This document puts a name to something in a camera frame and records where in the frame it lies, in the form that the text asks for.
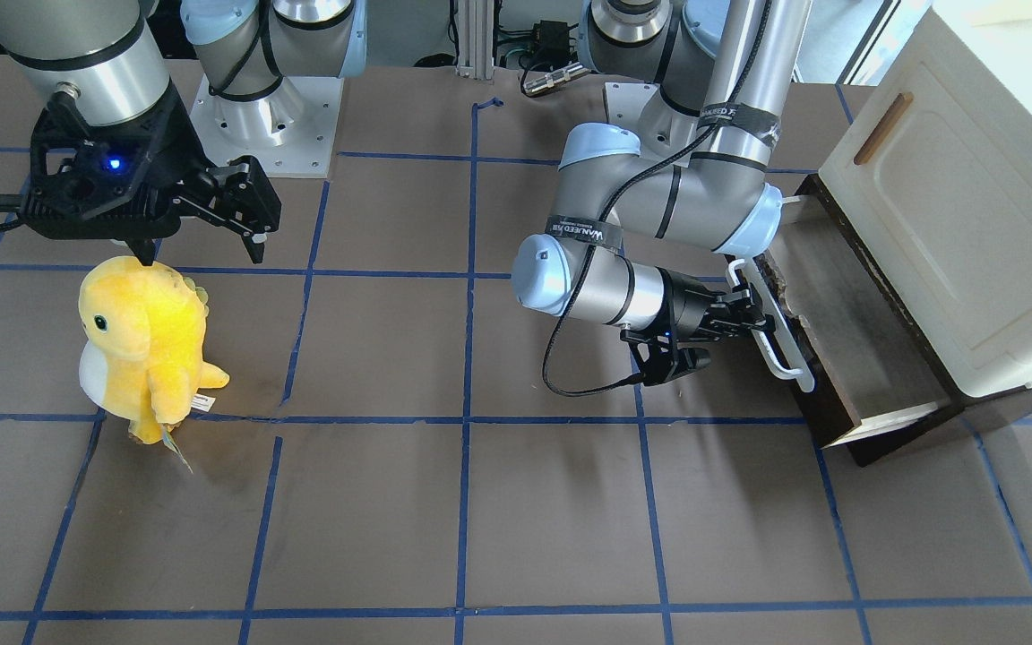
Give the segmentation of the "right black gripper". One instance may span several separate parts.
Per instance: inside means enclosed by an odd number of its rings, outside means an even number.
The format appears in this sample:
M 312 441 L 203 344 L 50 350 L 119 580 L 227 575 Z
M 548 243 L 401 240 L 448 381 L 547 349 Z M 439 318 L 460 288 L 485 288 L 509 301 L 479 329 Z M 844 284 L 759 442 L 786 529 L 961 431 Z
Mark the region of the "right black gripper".
M 18 212 L 43 237 L 118 238 L 140 265 L 180 228 L 180 213 L 234 232 L 254 264 L 278 231 L 282 203 L 261 161 L 213 168 L 175 85 L 131 121 L 87 124 L 77 101 L 54 91 L 31 136 L 31 180 Z

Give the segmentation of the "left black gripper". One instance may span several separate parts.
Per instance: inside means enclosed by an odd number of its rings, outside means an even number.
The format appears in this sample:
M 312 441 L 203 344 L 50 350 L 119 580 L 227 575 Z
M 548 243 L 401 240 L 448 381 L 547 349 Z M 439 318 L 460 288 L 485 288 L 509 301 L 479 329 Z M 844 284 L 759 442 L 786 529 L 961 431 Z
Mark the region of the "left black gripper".
M 642 331 L 620 331 L 639 368 L 621 384 L 660 385 L 704 370 L 711 363 L 710 352 L 696 342 L 771 332 L 771 317 L 749 283 L 716 291 L 692 275 L 668 269 L 659 275 L 663 295 L 656 318 Z

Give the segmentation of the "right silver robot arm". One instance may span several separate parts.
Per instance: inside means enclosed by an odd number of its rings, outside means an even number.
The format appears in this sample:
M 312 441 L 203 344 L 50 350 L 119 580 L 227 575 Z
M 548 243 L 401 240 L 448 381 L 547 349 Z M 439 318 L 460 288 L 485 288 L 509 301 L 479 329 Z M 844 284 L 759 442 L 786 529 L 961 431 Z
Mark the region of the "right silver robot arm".
M 262 261 L 279 229 L 271 173 L 322 176 L 331 151 L 318 94 L 367 62 L 365 1 L 184 1 L 203 65 L 185 106 L 136 1 L 0 1 L 0 44 L 42 98 L 28 192 L 0 197 L 54 240 L 127 245 L 140 262 L 184 218 Z

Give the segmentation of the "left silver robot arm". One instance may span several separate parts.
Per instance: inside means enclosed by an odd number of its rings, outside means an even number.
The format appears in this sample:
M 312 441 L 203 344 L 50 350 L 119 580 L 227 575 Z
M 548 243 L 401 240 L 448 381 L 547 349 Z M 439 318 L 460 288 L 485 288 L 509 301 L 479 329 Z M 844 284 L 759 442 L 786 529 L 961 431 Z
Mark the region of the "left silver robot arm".
M 570 131 L 545 231 L 521 241 L 523 307 L 613 326 L 657 385 L 750 336 L 769 369 L 813 391 L 785 315 L 754 268 L 778 231 L 767 183 L 808 1 L 590 1 L 579 55 L 656 87 L 638 124 Z

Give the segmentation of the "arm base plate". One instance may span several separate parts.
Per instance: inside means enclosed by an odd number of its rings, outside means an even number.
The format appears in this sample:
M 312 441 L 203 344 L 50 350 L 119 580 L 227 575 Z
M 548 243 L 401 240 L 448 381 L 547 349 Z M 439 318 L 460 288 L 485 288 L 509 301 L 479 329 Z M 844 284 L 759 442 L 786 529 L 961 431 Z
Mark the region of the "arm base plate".
M 250 155 L 269 178 L 327 178 L 344 84 L 287 77 L 269 97 L 234 102 L 212 97 L 208 78 L 202 78 L 190 119 L 217 165 Z
M 668 106 L 655 84 L 606 82 L 607 122 L 627 128 L 649 150 L 672 154 L 696 138 L 699 116 Z

